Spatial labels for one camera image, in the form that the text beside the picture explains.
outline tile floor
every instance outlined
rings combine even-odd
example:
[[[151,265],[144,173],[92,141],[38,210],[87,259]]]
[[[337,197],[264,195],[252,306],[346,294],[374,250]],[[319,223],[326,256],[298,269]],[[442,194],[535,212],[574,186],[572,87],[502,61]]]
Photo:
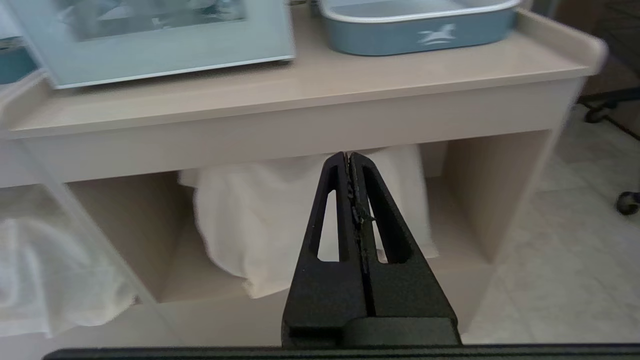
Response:
[[[640,342],[640,142],[574,110],[465,343]]]

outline white floor tile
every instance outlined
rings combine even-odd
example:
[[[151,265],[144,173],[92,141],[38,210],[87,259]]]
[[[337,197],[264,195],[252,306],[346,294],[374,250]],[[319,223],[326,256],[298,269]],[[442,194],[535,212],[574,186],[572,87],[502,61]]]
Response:
[[[528,325],[506,293],[498,277],[492,281],[462,342],[469,344],[532,343]]]
[[[637,321],[613,303],[578,302],[545,309],[522,310],[539,343],[638,342]]]
[[[569,168],[580,175],[610,204],[614,204],[622,192],[640,190],[640,157],[622,156],[614,159],[578,162],[569,165]]]
[[[571,189],[586,186],[587,183],[566,165],[558,156],[554,155],[545,168],[538,191]]]

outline wall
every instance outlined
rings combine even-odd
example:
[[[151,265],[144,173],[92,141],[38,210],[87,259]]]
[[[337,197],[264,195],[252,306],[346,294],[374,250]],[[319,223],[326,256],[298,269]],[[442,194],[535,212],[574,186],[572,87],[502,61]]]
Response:
[[[0,38],[15,37],[20,34],[18,27],[7,9],[0,3]]]

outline white towel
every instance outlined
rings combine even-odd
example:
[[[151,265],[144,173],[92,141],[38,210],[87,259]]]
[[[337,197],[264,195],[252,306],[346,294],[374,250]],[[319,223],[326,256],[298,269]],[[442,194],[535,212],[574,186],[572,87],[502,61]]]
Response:
[[[429,233],[426,185],[417,145],[362,151],[380,170],[427,258],[438,255]],[[196,222],[208,255],[244,277],[253,298],[291,285],[320,172],[330,154],[223,165],[182,172],[196,188]],[[318,258],[337,260],[335,197],[330,195]],[[376,231],[376,243],[381,249]]]
[[[103,325],[135,292],[40,187],[0,190],[0,336]]]

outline chair wheel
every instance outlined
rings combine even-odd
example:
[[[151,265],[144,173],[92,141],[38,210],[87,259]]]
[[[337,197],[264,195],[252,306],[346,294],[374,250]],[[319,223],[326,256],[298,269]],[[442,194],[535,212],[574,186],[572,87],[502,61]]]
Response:
[[[636,195],[632,192],[623,192],[616,201],[616,209],[618,213],[629,216],[635,215],[640,211],[640,204],[636,201]]]
[[[589,124],[597,124],[604,120],[607,116],[607,108],[593,108],[587,112],[584,116],[584,121]]]

